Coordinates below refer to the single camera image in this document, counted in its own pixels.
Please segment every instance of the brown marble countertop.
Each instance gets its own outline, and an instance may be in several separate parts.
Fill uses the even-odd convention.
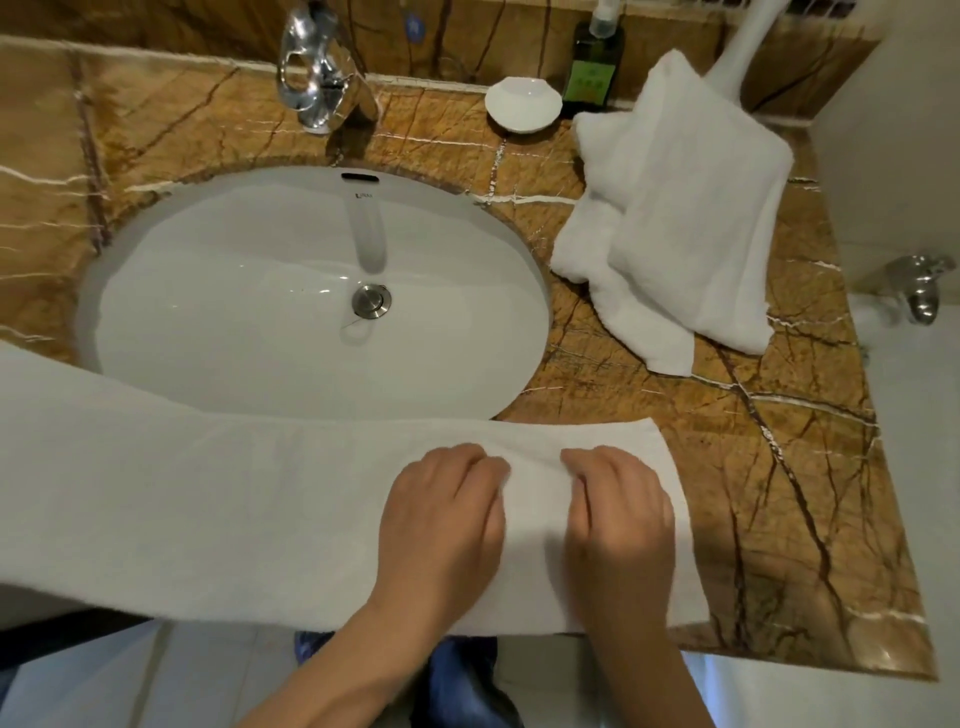
[[[372,136],[304,133],[270,73],[217,63],[0,47],[0,338],[77,363],[87,265],[180,182],[362,159],[476,195],[549,259],[583,192],[567,123],[504,136],[477,94],[381,85]],[[550,276],[554,326],[512,422],[652,417],[680,470],[711,623],[692,650],[935,678],[917,579],[805,132],[769,264],[762,357],[697,338],[690,378],[649,373]]]

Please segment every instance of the right hand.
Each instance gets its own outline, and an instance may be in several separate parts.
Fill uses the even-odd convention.
[[[561,460],[573,475],[567,588],[594,648],[665,638],[675,563],[670,496],[621,449],[565,449]]]

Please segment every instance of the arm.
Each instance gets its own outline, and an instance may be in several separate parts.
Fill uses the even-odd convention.
[[[509,467],[478,445],[436,449],[397,477],[370,599],[237,728],[366,728],[493,579]]]
[[[631,728],[714,728],[666,629],[674,521],[657,474],[616,448],[568,449],[574,611]]]

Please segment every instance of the soap dish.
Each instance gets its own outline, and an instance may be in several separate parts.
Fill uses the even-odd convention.
[[[533,133],[556,121],[564,100],[543,79],[508,76],[487,90],[484,105],[508,132]]]

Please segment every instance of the hand towel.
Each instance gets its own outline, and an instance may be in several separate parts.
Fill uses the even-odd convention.
[[[587,192],[551,269],[590,281],[600,320],[650,371],[689,376],[693,331],[762,353],[772,333],[767,258],[793,161],[786,142],[679,51],[650,71],[631,111],[578,114],[574,130]],[[627,322],[611,321],[611,309]]]
[[[454,634],[579,629],[563,447],[612,445],[673,500],[671,625],[706,621],[689,513],[651,420],[321,422],[204,413],[0,344],[0,582],[170,619],[336,629],[367,598],[400,469],[464,441],[513,466],[500,571]]]

